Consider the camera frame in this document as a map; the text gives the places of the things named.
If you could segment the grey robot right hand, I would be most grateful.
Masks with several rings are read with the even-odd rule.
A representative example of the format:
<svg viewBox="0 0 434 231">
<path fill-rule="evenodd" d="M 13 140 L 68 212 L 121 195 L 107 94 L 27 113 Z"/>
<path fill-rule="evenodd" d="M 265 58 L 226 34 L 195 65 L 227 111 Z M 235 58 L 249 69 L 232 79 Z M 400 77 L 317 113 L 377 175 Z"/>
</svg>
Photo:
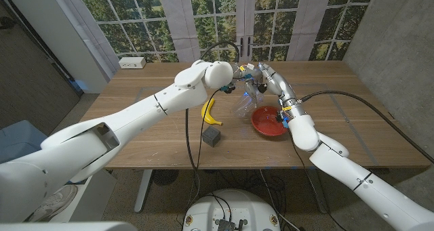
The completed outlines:
<svg viewBox="0 0 434 231">
<path fill-rule="evenodd" d="M 283 107 L 297 104 L 296 94 L 283 76 L 268 64 L 259 63 L 258 67 L 267 85 L 267 90 L 280 99 Z"/>
</svg>

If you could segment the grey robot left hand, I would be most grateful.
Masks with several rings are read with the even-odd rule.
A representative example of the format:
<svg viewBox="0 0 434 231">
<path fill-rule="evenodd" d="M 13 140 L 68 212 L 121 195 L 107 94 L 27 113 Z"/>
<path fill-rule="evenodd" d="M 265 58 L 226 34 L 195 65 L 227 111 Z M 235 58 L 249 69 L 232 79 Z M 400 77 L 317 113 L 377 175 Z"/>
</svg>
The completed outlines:
<svg viewBox="0 0 434 231">
<path fill-rule="evenodd" d="M 237 84 L 243 82 L 245 91 L 251 98 L 256 98 L 258 87 L 263 82 L 263 75 L 259 68 L 253 64 L 239 66 L 238 64 L 232 65 L 233 79 L 232 83 Z"/>
</svg>

